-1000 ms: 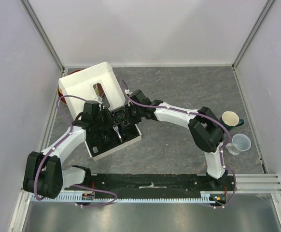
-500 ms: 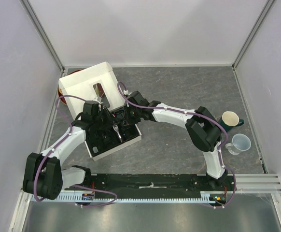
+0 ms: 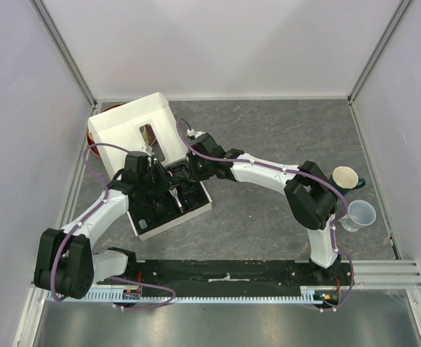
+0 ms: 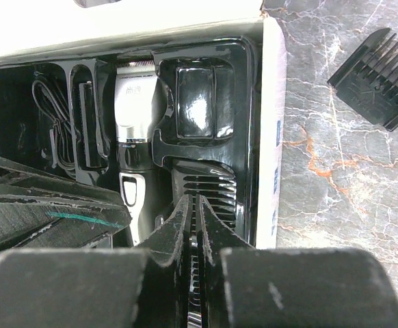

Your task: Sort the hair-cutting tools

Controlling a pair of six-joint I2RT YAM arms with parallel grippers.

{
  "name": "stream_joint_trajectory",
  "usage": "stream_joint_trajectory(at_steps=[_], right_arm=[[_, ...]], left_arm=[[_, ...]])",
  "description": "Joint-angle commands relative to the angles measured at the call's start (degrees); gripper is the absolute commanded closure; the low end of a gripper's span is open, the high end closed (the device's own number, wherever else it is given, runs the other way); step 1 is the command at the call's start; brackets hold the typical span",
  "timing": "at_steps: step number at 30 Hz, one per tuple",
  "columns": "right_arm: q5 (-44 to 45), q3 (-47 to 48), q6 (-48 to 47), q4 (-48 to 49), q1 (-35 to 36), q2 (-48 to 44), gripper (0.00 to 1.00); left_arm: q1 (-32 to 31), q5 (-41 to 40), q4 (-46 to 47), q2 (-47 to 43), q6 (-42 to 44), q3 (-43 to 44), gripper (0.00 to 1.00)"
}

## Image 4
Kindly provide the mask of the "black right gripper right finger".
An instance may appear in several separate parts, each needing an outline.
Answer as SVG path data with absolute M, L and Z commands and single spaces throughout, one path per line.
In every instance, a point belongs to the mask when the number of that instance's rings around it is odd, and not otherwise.
M 257 249 L 197 198 L 204 327 L 398 327 L 380 262 L 356 248 Z

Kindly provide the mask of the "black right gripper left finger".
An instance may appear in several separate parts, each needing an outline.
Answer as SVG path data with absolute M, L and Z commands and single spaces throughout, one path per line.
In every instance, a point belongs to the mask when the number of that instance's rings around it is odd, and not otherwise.
M 186 327 L 192 198 L 136 247 L 0 253 L 0 327 Z

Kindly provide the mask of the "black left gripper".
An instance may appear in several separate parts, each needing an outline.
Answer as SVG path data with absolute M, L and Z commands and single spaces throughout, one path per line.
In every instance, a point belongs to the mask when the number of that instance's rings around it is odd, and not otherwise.
M 118 193 L 0 157 L 0 252 L 94 247 L 131 222 Z

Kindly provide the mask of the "small black clipper attachment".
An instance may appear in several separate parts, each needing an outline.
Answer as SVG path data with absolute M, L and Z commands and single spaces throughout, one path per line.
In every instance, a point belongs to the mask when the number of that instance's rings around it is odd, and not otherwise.
M 99 169 L 103 167 L 103 162 L 98 153 L 96 112 L 93 87 L 90 81 L 79 84 L 79 103 L 85 166 L 88 169 Z

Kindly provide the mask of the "black comb guard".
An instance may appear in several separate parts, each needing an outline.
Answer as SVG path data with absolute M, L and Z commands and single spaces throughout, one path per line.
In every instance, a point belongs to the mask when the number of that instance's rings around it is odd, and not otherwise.
M 210 161 L 174 159 L 172 162 L 172 193 L 174 201 L 183 195 L 205 196 L 214 213 L 230 229 L 236 226 L 237 182 L 235 174 L 222 164 Z M 200 272 L 196 240 L 196 220 L 190 227 L 191 282 L 189 304 L 194 311 L 200 310 Z
M 389 28 L 370 34 L 329 78 L 345 104 L 372 125 L 398 127 L 398 36 Z

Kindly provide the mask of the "silver black hair clipper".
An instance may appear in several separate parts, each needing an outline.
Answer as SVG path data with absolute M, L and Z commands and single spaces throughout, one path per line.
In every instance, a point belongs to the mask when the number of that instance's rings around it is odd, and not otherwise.
M 146 177 L 152 169 L 150 141 L 157 84 L 151 59 L 117 65 L 114 91 L 120 194 L 131 215 L 133 245 L 140 243 L 140 214 L 146 198 Z

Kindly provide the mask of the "white cardboard clipper box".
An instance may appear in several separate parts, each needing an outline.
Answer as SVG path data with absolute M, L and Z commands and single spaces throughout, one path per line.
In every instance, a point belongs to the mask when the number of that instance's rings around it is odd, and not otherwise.
M 154 4 L 150 13 L 115 3 L 77 8 L 70 14 L 39 10 L 23 18 L 29 24 L 22 31 L 21 43 L 15 49 L 0 47 L 0 62 L 39 54 L 89 53 L 198 38 L 242 36 L 259 45 L 258 214 L 253 242 L 244 241 L 260 249 L 275 247 L 287 77 L 285 41 L 276 19 L 254 5 L 235 1 L 205 1 L 192 10 L 182 1 L 169 1 Z

